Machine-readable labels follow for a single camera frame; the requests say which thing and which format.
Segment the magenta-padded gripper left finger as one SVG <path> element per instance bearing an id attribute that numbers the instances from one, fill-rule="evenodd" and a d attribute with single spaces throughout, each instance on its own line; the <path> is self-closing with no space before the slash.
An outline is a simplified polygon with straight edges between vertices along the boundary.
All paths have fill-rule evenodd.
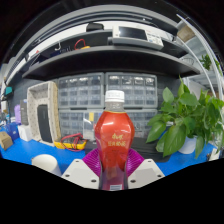
<path id="1" fill-rule="evenodd" d="M 74 159 L 62 178 L 78 186 L 98 189 L 100 186 L 101 162 L 98 149 L 90 151 L 83 159 Z"/>

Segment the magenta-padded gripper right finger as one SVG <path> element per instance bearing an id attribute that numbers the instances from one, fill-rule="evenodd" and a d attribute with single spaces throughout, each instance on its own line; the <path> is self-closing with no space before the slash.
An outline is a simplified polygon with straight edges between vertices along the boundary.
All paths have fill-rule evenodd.
<path id="1" fill-rule="evenodd" d="M 126 161 L 127 187 L 141 188 L 164 177 L 152 159 L 144 159 L 137 151 L 130 149 Z"/>

